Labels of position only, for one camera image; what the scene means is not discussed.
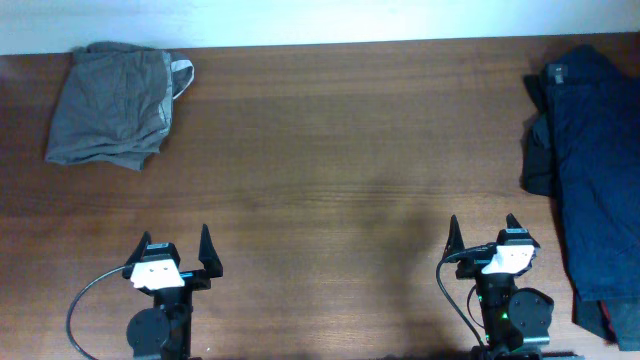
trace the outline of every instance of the cable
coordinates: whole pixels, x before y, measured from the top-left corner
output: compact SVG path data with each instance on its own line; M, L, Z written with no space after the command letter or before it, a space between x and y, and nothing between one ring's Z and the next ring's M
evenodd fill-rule
M475 290L476 290L476 285L473 285L471 287L471 290L469 290L469 295L467 295L467 312L469 312L469 317L471 318L471 320L473 320L473 322L476 323L476 325L484 329L484 326L480 325L480 323L477 322L476 319L473 317L473 314L471 313L471 307L469 306L469 303L471 302L471 296L473 295L473 292Z
M104 280L105 278L121 271L124 270L128 267L131 267L131 265L122 265L122 266L118 266L117 268L110 270L109 272L106 272L100 276L98 276L95 280L93 280L92 282L89 283L89 285L85 286L84 289L82 289L78 295L76 295L75 299L73 299L73 301L71 302L71 305L69 306L69 311L67 312L67 323L66 323L66 329L67 329L67 337L69 338L69 342L71 343L71 345L78 350L78 352L80 354L82 354L84 357L86 357L87 359L91 359L91 360L98 360L97 358L89 355L89 353L87 353L86 351L84 351L84 349L82 347L80 347L80 345L78 345L78 343L76 342L76 339L74 339L73 334L71 333L71 315L73 314L73 309L76 307L76 305L78 304L78 301L80 301L80 298L82 297L82 295L84 295L84 293L86 293L93 285L95 285L96 283L100 282L101 280Z
M469 322L469 319L467 319L467 317L464 316L464 313L462 312L462 310L460 310L458 305L456 305L456 302L453 301L453 299L451 298L447 290L444 288L444 285L442 284L442 280L440 280L440 268L442 267L442 264L444 264L446 260L448 260L448 258L440 260L440 262L438 263L438 267L436 268L436 281L438 282L438 286L440 287L442 294L444 294L444 297L447 298L447 300L449 301L449 304L453 306L453 309L458 313L458 315L460 315L460 317L462 318L462 320L464 320L464 322L467 324L469 329L471 329L471 332L473 332L473 335L475 335L476 340L478 340L478 344L480 344L480 349L482 349L482 352L485 353L486 349L485 349L484 343L482 342L482 338L480 338L480 334L478 334L478 331L476 331L476 329L473 327L471 322Z

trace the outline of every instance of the black cable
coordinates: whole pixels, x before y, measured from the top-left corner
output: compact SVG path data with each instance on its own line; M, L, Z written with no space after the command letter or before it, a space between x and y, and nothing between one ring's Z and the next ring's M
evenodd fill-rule
M467 312L469 313L469 317L471 318L471 320L473 320L473 322L476 323L476 325L484 329L484 326L480 325L480 323L477 322L476 319L473 317L473 314L471 313L471 307L469 306L469 303L471 302L471 296L473 295L473 292L475 290L476 290L476 285L473 285L471 287L471 290L469 290L469 295L467 295Z
M438 286L440 287L442 294L444 294L444 297L447 298L447 300L449 301L449 304L453 306L453 309L458 313L458 315L460 315L460 317L462 318L462 320L464 320L464 322L467 324L469 329L471 329L471 332L473 332L473 335L475 335L476 340L478 340L478 344L480 344L480 349L482 349L482 352L485 353L486 349L485 349L484 343L482 342L482 338L480 337L480 334L478 334L478 331L476 331L476 328L474 328L471 322L469 322L469 319L467 319L467 317L464 316L464 313L462 312L462 310L460 310L458 305L456 305L456 302L453 301L453 299L451 298L447 290L444 288L444 285L442 284L442 280L440 280L440 268L442 267L442 264L444 264L446 260L447 260L446 258L440 260L440 262L438 263L438 267L436 268L436 281L438 282Z
M67 324L66 324L66 328L67 328L67 337L69 338L69 342L71 343L71 345L78 350L78 352L80 354L82 354L84 357L86 357L87 359L91 359L91 360L98 360L97 358L89 355L89 353L87 353L86 351L84 351L84 349L82 347L80 347L80 345L78 345L78 343L76 342L76 339L74 339L73 334L71 333L71 315L73 314L73 309L76 307L76 304L78 304L78 301L80 301L80 298L82 297L82 295L84 295L84 293L86 293L93 285L95 285L96 283L98 283L99 281L119 272L122 271L128 267L131 267L131 265L122 265L122 266L118 266L117 268L110 270L109 272L106 272L100 276L98 276L95 280L93 280L92 282L89 283L89 285L85 286L84 289L82 289L78 295L76 295L75 299L73 299L73 301L71 302L71 305L69 306L69 311L67 311Z

